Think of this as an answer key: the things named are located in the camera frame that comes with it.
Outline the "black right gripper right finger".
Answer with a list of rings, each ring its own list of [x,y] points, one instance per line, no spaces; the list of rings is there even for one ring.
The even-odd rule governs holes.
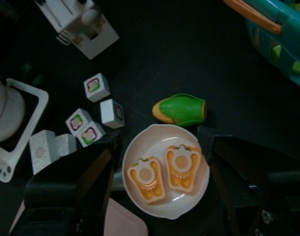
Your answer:
[[[300,159],[197,128],[228,213],[229,236],[300,236]]]

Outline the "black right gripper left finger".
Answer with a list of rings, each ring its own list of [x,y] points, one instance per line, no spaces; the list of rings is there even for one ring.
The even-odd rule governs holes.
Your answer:
[[[32,176],[8,236],[103,236],[121,146],[113,131]]]

